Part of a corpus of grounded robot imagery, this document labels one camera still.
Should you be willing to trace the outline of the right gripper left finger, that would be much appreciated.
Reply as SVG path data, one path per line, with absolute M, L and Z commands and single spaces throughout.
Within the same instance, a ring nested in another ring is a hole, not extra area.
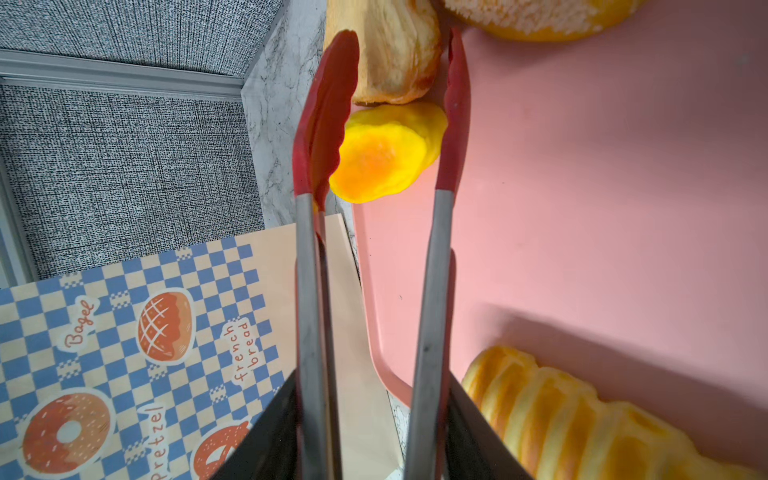
M 297 479 L 298 406 L 292 372 L 215 480 Z

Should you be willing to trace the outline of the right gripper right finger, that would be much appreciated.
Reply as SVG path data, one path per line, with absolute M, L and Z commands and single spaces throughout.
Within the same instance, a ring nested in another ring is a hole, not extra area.
M 449 375 L 446 479 L 532 480 L 503 445 L 459 381 Z

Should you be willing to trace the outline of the ridged yellow bread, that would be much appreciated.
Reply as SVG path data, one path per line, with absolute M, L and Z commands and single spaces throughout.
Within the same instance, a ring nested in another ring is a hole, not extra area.
M 502 444 L 535 479 L 760 479 L 701 455 L 681 430 L 636 405 L 605 402 L 595 387 L 494 346 L 462 386 Z

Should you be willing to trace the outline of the blue checkered paper bag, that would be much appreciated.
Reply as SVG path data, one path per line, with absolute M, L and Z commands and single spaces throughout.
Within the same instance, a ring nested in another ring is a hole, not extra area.
M 296 366 L 296 229 L 1 292 L 5 479 L 207 479 Z

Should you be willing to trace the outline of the red kitchen tongs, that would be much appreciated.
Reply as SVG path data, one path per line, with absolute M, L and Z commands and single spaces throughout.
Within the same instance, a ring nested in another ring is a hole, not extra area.
M 337 169 L 344 123 L 358 81 L 358 37 L 337 33 L 315 74 L 293 145 L 296 205 L 297 368 L 299 473 L 304 479 L 339 479 L 338 422 L 330 292 L 325 250 L 325 197 Z M 419 322 L 404 476 L 438 479 L 445 456 L 445 419 L 451 376 L 449 341 L 456 260 L 452 218 L 470 129 L 470 77 L 460 33 L 449 42 L 443 137 Z

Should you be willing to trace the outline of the triangular brown bread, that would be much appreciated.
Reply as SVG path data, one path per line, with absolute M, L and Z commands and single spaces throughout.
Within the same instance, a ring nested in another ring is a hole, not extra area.
M 428 0 L 328 0 L 325 41 L 342 30 L 357 34 L 357 105 L 407 104 L 436 79 L 442 54 L 439 19 Z

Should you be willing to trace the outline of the pale bread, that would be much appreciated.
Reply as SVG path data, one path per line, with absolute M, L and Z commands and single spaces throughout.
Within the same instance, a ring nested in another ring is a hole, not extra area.
M 566 42 L 596 35 L 628 19 L 643 0 L 454 0 L 446 10 L 498 38 Z

